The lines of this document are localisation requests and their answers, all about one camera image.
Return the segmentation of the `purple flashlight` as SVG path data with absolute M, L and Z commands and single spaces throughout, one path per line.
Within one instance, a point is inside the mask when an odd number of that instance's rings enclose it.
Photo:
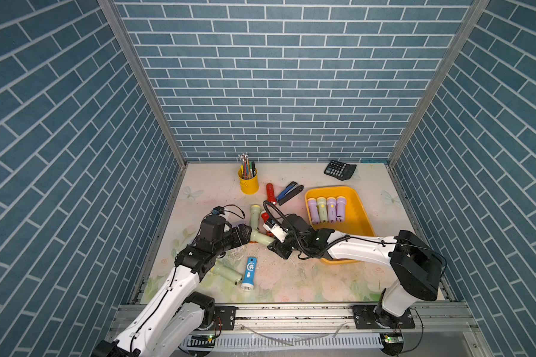
M 329 197 L 326 200 L 327 204 L 327 215 L 329 223 L 336 222 L 336 199 L 334 197 Z
M 347 199 L 345 196 L 338 196 L 336 198 L 336 221 L 338 221 L 338 223 L 345 221 L 346 205 Z
M 320 224 L 320 214 L 317 200 L 314 198 L 309 198 L 307 204 L 311 222 L 315 225 Z

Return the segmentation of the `green flashlight yellow button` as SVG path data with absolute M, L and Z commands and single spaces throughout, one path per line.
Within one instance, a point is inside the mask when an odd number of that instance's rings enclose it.
M 328 210 L 327 210 L 327 199 L 325 197 L 320 196 L 317 198 L 317 208 L 318 208 L 320 222 L 327 223 Z

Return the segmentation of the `blue white flashlight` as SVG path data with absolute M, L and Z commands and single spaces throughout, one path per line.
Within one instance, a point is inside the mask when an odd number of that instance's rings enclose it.
M 254 277 L 255 277 L 255 270 L 256 270 L 257 263 L 258 261 L 256 257 L 249 257 L 247 259 L 245 274 L 241 282 L 242 290 L 245 290 L 245 291 L 254 290 L 254 287 L 255 287 Z

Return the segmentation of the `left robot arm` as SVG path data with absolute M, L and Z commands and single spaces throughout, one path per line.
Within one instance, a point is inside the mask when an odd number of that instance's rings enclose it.
M 209 327 L 214 321 L 214 299 L 196 288 L 217 257 L 248 244 L 252 232 L 250 226 L 232 226 L 220 215 L 204 218 L 151 301 L 113 342 L 100 341 L 92 355 L 171 356 L 190 333 Z

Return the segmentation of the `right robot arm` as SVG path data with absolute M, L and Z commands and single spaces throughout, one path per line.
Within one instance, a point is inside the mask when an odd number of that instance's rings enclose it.
M 382 328 L 396 328 L 415 302 L 438 297 L 447 262 L 410 231 L 401 230 L 393 237 L 357 236 L 315 229 L 296 214 L 284 217 L 282 223 L 270 218 L 264 228 L 275 237 L 269 250 L 285 260 L 296 250 L 306 259 L 357 260 L 390 268 L 396 279 L 373 310 Z

